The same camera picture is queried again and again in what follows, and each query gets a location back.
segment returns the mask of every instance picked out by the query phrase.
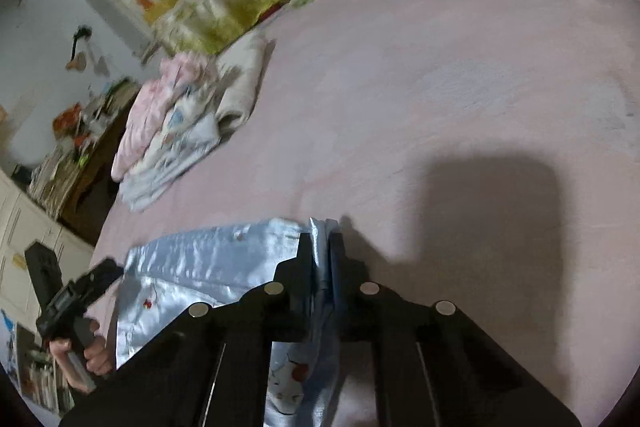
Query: hand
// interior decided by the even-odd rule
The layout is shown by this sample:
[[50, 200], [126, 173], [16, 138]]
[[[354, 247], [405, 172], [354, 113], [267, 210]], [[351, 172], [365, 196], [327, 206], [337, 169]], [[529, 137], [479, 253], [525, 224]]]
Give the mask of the hand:
[[[89, 327], [95, 333], [100, 328], [100, 324], [96, 321], [91, 321]], [[69, 385], [78, 391], [88, 393], [89, 389], [68, 359], [67, 353], [69, 350], [71, 350], [71, 341], [68, 339], [56, 339], [49, 343], [49, 351], [56, 359]], [[84, 357], [87, 360], [87, 370], [96, 375], [106, 375], [113, 370], [114, 354], [107, 348], [106, 340], [101, 335], [95, 335], [94, 343], [84, 350]]]

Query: bed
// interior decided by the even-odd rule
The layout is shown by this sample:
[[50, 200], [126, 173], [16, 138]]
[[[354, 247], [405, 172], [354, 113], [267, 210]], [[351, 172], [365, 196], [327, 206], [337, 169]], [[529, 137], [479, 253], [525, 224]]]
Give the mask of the bed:
[[[143, 212], [116, 202], [94, 263], [340, 219], [375, 280], [452, 300], [598, 425], [640, 365], [640, 2], [316, 0], [265, 32], [247, 124]], [[334, 425], [376, 425], [362, 357], [344, 352]]]

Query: silver screw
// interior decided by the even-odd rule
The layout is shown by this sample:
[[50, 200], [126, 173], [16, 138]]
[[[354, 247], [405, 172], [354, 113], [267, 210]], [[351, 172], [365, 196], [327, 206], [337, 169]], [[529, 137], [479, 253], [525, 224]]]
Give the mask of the silver screw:
[[380, 286], [374, 282], [367, 281], [360, 285], [360, 291], [364, 293], [364, 295], [375, 295], [380, 291]]
[[456, 312], [456, 305], [449, 301], [439, 301], [436, 303], [436, 311], [440, 315], [453, 315]]
[[280, 295], [284, 292], [284, 286], [277, 281], [271, 281], [264, 285], [264, 292], [267, 295]]
[[189, 314], [194, 319], [199, 317], [204, 317], [207, 313], [209, 313], [209, 306], [207, 306], [204, 302], [196, 302], [189, 306]]

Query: wall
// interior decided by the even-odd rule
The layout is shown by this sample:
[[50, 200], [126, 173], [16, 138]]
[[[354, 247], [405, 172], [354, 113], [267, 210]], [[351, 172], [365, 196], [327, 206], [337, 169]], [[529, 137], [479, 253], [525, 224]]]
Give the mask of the wall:
[[[93, 29], [90, 46], [104, 56], [108, 76], [89, 62], [83, 73], [66, 71], [79, 25]], [[78, 50], [86, 51], [84, 43]], [[158, 60], [144, 70], [119, 36], [85, 0], [0, 0], [0, 168], [34, 166], [55, 146], [51, 121], [76, 102], [85, 103], [111, 80], [158, 74]]]

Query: light blue satin fabric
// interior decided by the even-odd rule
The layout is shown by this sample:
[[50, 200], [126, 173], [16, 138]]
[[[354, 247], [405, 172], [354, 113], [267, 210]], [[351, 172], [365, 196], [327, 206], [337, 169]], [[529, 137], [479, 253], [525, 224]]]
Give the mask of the light blue satin fabric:
[[[311, 219], [303, 227], [270, 219], [247, 225], [176, 233], [129, 251], [118, 292], [116, 363], [120, 367], [153, 336], [194, 302], [222, 306], [273, 279], [280, 261], [295, 257], [301, 232], [313, 243], [316, 292], [308, 342], [274, 343], [265, 427], [321, 427], [338, 375], [339, 343], [333, 331], [330, 302], [328, 234], [335, 221]], [[288, 361], [308, 367], [302, 402], [295, 414], [286, 410], [271, 386]]]

